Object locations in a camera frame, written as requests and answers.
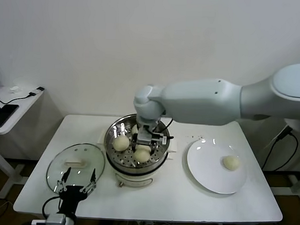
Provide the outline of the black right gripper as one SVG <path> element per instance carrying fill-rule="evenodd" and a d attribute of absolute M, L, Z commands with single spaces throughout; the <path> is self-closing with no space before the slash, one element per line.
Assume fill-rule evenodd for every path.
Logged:
<path fill-rule="evenodd" d="M 131 138 L 131 149 L 133 152 L 135 152 L 135 147 L 138 145 L 143 145 L 143 146 L 148 146 L 151 149 L 150 155 L 151 155 L 151 159 L 156 159 L 157 157 L 157 147 L 155 144 L 143 144 L 143 143 L 139 143 L 137 141 L 137 134 L 134 134 Z"/>

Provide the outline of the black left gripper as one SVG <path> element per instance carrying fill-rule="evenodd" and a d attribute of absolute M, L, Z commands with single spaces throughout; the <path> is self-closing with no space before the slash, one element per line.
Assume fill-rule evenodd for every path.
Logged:
<path fill-rule="evenodd" d="M 97 187 L 96 169 L 93 170 L 89 183 L 83 187 L 73 185 L 66 186 L 70 172 L 71 167 L 67 169 L 60 180 L 57 180 L 57 192 L 62 200 L 59 213 L 62 214 L 75 214 L 79 202 L 87 199 L 87 193 L 93 192 Z"/>

